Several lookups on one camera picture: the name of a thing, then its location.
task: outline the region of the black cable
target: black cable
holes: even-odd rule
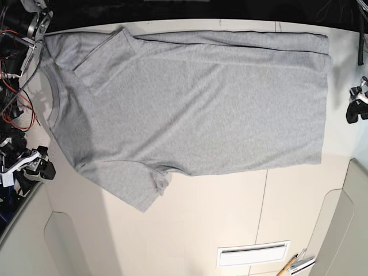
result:
[[[0,112],[0,116],[3,115],[3,113],[6,111],[6,109],[17,99],[18,95],[24,91],[24,87],[33,79],[33,77],[36,75],[37,70],[40,68],[40,64],[43,58],[43,54],[44,54],[44,43],[42,43],[42,48],[41,48],[41,52],[40,52],[40,58],[39,58],[39,62],[37,63],[36,69],[34,70],[33,74],[29,77],[29,79],[24,83],[24,85],[22,87],[20,87],[18,89],[18,91],[14,94],[14,96],[11,98],[11,100],[7,103],[7,105],[1,110]]]
[[[28,93],[27,93],[23,88],[21,88],[21,90],[23,90],[23,92],[24,92],[24,93],[25,93],[25,95],[27,96],[28,101],[29,101],[29,103],[30,103],[30,108],[32,109],[32,116],[31,116],[31,118],[30,118],[29,127],[28,127],[25,131],[23,131],[23,132],[27,132],[27,131],[28,131],[28,130],[30,130],[30,128],[32,127],[32,122],[33,122],[33,120],[35,120],[35,119],[36,119],[36,114],[34,114],[34,113],[35,113],[35,109],[33,108],[33,104],[32,104],[32,101],[30,100],[30,98],[29,98],[29,96],[28,96]]]
[[[360,4],[358,4],[359,7],[359,11],[361,11],[359,13],[359,48],[358,48],[358,66],[362,66],[364,64],[363,62],[363,50],[364,50],[364,18],[363,16],[366,16],[365,14],[363,15],[363,10],[362,7],[360,6]]]

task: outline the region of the folded sleeve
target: folded sleeve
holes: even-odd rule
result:
[[[74,73],[92,94],[98,94],[136,58],[125,32],[120,31],[90,53],[74,68]]]

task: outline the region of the gray t-shirt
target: gray t-shirt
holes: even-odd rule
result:
[[[48,36],[50,129],[76,171],[140,211],[169,171],[320,162],[328,39],[307,33]]]

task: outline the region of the t-shirt sleeve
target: t-shirt sleeve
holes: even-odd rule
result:
[[[74,68],[74,73],[96,95],[136,58],[136,51],[122,30],[91,52]]]
[[[89,162],[78,173],[141,212],[145,212],[168,186],[162,173],[134,161]]]

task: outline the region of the pencil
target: pencil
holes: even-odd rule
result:
[[[282,273],[284,273],[292,264],[295,262],[295,260],[298,258],[298,254],[292,257],[291,260],[286,264],[286,266],[283,267],[283,269],[277,274],[277,276],[280,276]]]

